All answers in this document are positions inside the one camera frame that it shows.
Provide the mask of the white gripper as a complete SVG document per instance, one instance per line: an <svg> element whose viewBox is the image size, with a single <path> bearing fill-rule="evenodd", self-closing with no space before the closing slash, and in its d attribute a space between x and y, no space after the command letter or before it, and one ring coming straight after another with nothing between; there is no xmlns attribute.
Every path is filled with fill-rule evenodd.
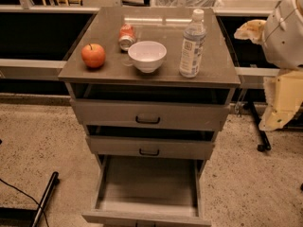
<svg viewBox="0 0 303 227"><path fill-rule="evenodd" d="M303 72L280 70L275 77L264 77L267 108L258 127L262 131L282 129L303 103Z"/></svg>

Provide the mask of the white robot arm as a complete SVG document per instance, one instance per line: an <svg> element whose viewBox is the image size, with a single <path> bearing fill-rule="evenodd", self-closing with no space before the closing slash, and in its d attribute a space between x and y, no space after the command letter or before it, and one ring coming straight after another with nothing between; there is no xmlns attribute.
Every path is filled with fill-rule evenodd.
<svg viewBox="0 0 303 227"><path fill-rule="evenodd" d="M267 107L258 127L283 128L303 104L303 0L282 0L267 19L246 22L234 37L259 44L279 68L276 77L263 79Z"/></svg>

